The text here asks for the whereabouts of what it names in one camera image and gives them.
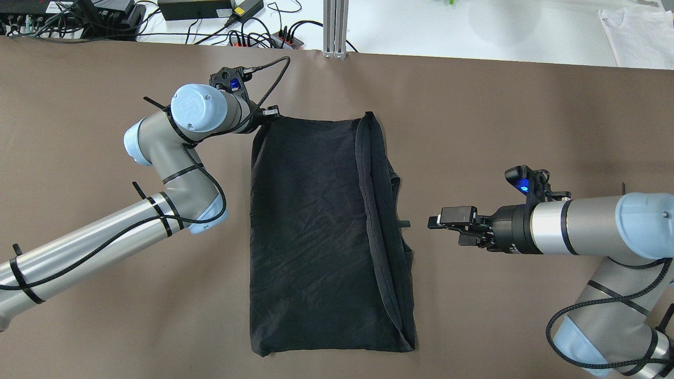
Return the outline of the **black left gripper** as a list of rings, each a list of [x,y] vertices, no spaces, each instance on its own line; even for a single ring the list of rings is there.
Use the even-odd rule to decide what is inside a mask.
[[[267,108],[263,107],[258,110],[254,110],[254,105],[251,105],[250,108],[251,117],[250,120],[248,120],[246,127],[243,129],[243,134],[253,133],[258,127],[269,125],[269,123],[280,117],[279,106],[277,105],[269,106]]]

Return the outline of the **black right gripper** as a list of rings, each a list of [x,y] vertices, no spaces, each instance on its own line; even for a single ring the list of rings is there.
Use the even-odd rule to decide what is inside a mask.
[[[533,242],[531,218],[534,207],[503,206],[491,216],[477,214],[475,206],[453,206],[441,209],[428,219],[429,230],[463,230],[458,245],[485,248],[489,252],[537,254]]]

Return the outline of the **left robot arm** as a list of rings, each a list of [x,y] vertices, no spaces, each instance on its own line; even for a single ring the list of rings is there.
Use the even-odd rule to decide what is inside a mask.
[[[198,234],[228,215],[221,185],[196,146],[212,136],[248,134],[275,120],[244,88],[187,84],[167,106],[125,132],[124,146],[138,164],[151,166],[164,189],[98,221],[2,264],[2,329],[29,308],[182,230]]]

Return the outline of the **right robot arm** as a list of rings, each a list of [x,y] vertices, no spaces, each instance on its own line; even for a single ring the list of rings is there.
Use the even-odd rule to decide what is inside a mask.
[[[647,324],[672,285],[672,195],[573,200],[568,193],[535,196],[531,186],[524,191],[524,204],[489,216],[474,206],[443,208],[428,228],[457,231],[459,245],[491,252],[601,257],[576,302],[547,322],[547,342],[595,376],[672,378],[668,322]]]

